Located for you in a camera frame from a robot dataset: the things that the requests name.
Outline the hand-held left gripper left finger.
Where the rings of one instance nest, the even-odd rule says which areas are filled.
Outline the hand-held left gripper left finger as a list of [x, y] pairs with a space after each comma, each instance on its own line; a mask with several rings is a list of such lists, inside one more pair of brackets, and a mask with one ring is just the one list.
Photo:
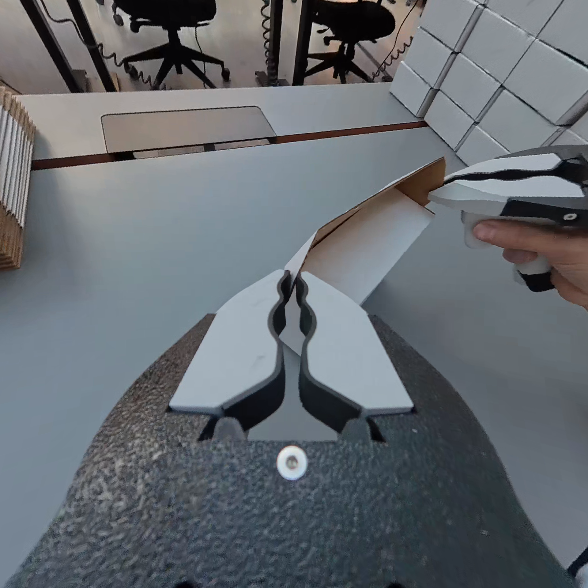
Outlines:
[[290, 272], [276, 270], [230, 298], [216, 313], [168, 407], [250, 430], [285, 396], [283, 342]]

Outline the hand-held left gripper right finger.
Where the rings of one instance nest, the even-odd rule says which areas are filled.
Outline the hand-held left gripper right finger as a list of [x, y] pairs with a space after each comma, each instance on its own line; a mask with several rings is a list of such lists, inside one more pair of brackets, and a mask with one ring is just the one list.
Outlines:
[[309, 272], [296, 280], [304, 336], [299, 396], [305, 410], [341, 434], [352, 420], [414, 408], [368, 314]]

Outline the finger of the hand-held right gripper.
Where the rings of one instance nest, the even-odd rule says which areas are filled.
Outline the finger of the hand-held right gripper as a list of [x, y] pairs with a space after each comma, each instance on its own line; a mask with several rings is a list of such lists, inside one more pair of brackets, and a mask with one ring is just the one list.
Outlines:
[[432, 202], [465, 212], [499, 216], [508, 202], [584, 210], [584, 193], [575, 182], [560, 177], [518, 180], [454, 180], [429, 193]]
[[495, 158], [466, 167], [445, 177], [444, 185], [456, 180], [519, 180], [549, 175], [563, 163], [555, 153]]

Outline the white cardboard box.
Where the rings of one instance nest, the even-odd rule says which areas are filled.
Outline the white cardboard box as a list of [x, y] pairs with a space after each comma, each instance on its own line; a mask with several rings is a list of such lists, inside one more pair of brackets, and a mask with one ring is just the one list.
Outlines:
[[438, 158], [320, 227], [286, 263], [291, 290], [307, 272], [359, 306], [430, 224], [429, 193], [440, 187], [445, 159]]

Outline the person's right hand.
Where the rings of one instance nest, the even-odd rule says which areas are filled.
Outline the person's right hand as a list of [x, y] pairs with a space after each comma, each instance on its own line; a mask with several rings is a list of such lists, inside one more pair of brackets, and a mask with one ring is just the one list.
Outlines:
[[503, 249], [503, 258], [515, 265], [544, 256], [552, 268], [551, 282], [558, 294], [587, 310], [586, 231], [488, 219], [475, 225], [473, 236]]

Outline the stack of white boxes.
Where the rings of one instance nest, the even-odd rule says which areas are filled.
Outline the stack of white boxes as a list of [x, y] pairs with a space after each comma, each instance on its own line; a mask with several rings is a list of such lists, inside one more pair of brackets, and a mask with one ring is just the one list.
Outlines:
[[390, 93], [467, 165], [587, 146], [587, 1], [428, 1]]

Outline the black office chair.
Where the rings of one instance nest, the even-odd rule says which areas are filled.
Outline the black office chair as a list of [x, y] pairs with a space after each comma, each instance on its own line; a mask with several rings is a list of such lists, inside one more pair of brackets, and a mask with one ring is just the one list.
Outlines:
[[197, 61], [204, 65], [209, 63], [220, 66], [223, 81], [230, 80], [230, 70], [222, 60], [204, 54], [201, 50], [184, 46], [179, 39], [182, 28], [197, 30], [200, 26], [207, 26], [214, 19], [217, 14], [215, 1], [114, 1], [113, 10], [116, 9], [129, 16], [129, 28], [133, 33], [138, 33], [142, 26], [156, 26], [168, 34], [167, 43], [122, 59], [123, 69], [131, 79], [136, 81], [141, 77], [134, 65], [136, 62], [160, 59], [162, 63], [155, 80], [146, 81], [153, 89], [160, 88], [172, 69], [181, 75], [183, 68], [197, 76], [204, 87], [216, 88], [206, 72], [196, 65]]
[[321, 25], [320, 33], [331, 31], [324, 37], [326, 46], [331, 41], [339, 41], [336, 52], [310, 53], [304, 61], [303, 78], [313, 76], [324, 70], [333, 70], [333, 78], [346, 83], [346, 77], [353, 73], [364, 82], [371, 78], [354, 63], [355, 48], [361, 41], [377, 42], [391, 35], [396, 29], [393, 14], [381, 1], [314, 1], [311, 22]]

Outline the black-legged desk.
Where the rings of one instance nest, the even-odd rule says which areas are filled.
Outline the black-legged desk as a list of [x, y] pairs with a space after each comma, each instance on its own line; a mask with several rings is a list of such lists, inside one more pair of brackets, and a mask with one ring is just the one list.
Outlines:
[[[301, 1], [292, 77], [292, 84], [294, 86], [303, 85], [304, 83], [316, 3], [316, 1]], [[269, 26], [266, 77], [269, 86], [277, 86], [282, 36], [283, 1], [264, 1], [264, 8], [268, 8], [269, 10], [269, 20], [266, 23]]]
[[[56, 23], [57, 19], [50, 15], [45, 1], [19, 1], [19, 3], [69, 91], [72, 93], [84, 92], [55, 37], [53, 29], [49, 25], [49, 22]], [[106, 59], [101, 53], [102, 45], [96, 41], [81, 1], [67, 1], [66, 4], [70, 10], [71, 17], [61, 19], [60, 24], [72, 24], [74, 26], [81, 43], [90, 55], [104, 90], [106, 92], [118, 92], [118, 87], [107, 67]]]

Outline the stack of flat cardboard sheets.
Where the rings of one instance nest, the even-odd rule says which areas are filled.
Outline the stack of flat cardboard sheets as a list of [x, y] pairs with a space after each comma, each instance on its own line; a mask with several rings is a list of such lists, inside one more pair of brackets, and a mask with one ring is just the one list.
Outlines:
[[18, 269], [36, 126], [10, 89], [1, 87], [1, 271]]

